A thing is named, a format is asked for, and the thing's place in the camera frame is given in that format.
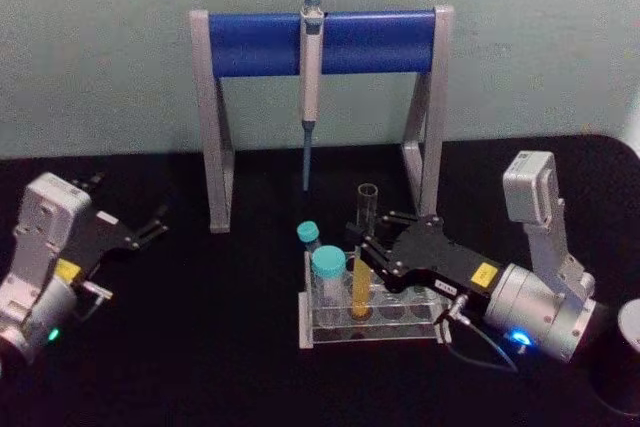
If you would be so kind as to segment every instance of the yellow label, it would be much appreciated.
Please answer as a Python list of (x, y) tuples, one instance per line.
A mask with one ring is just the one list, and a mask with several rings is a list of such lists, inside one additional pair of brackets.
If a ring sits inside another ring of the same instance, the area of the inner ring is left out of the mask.
[(64, 259), (58, 259), (58, 263), (56, 264), (56, 275), (68, 284), (73, 281), (80, 270), (79, 266)]
[(493, 265), (483, 262), (480, 264), (480, 267), (478, 267), (478, 270), (476, 270), (476, 273), (473, 274), (473, 277), (471, 277), (471, 282), (478, 284), (480, 287), (487, 288), (497, 273), (498, 269)]

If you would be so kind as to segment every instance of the blue cap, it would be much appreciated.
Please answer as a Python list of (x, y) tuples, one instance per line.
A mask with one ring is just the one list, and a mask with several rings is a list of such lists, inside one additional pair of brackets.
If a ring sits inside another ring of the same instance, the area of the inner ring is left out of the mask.
[(333, 245), (323, 245), (311, 255), (313, 273), (323, 279), (334, 279), (344, 274), (347, 256), (342, 249)]
[(320, 235), (318, 226), (313, 220), (307, 220), (306, 222), (301, 223), (296, 229), (296, 232), (298, 232), (298, 237), (305, 244), (313, 242)]

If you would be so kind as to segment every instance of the black tablecloth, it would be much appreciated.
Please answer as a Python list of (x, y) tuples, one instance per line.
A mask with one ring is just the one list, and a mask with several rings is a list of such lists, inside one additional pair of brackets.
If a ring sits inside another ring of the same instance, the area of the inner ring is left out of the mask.
[[(519, 150), (555, 153), (572, 253), (596, 298), (640, 296), (640, 162), (606, 137), (445, 143), (439, 214), (446, 233), (502, 263), (530, 266), (509, 222), (502, 173)], [(316, 148), (312, 192), (301, 153), (240, 152), (232, 232), (208, 233), (202, 157), (123, 155), (0, 162), (0, 268), (11, 261), (24, 186), (43, 171), (107, 177), (94, 204), (135, 227), (168, 202), (171, 227), (94, 280), (115, 296), (89, 322), (62, 329), (0, 392), (1, 425), (630, 425), (592, 394), (580, 370), (531, 350), (521, 375), (475, 368), (434, 342), (298, 349), (301, 252), (295, 226), (314, 219), (342, 244), (356, 186), (380, 189), (380, 211), (410, 210), (398, 146)], [(462, 337), (461, 349), (491, 358)]]

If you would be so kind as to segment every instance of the white label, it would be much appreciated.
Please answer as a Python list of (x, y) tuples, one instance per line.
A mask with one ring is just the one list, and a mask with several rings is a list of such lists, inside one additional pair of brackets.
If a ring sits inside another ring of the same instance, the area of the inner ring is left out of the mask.
[(105, 222), (109, 222), (111, 225), (116, 225), (118, 223), (118, 219), (116, 219), (113, 215), (109, 215), (103, 211), (98, 212), (96, 214), (96, 217), (104, 220)]
[(456, 289), (455, 287), (452, 287), (449, 284), (445, 284), (441, 280), (436, 280), (436, 289), (440, 289), (443, 292), (446, 292), (447, 294), (451, 294), (451, 295), (458, 294), (458, 289)]

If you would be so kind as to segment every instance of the tube with yellow liquid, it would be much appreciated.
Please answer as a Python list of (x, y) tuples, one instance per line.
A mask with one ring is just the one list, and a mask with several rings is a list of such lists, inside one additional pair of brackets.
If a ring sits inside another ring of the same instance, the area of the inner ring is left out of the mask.
[[(368, 235), (373, 235), (378, 208), (378, 187), (374, 184), (358, 186), (358, 212), (356, 224)], [(366, 319), (370, 315), (369, 289), (371, 285), (371, 269), (360, 258), (360, 246), (355, 248), (353, 264), (353, 297), (351, 315), (354, 319)]]

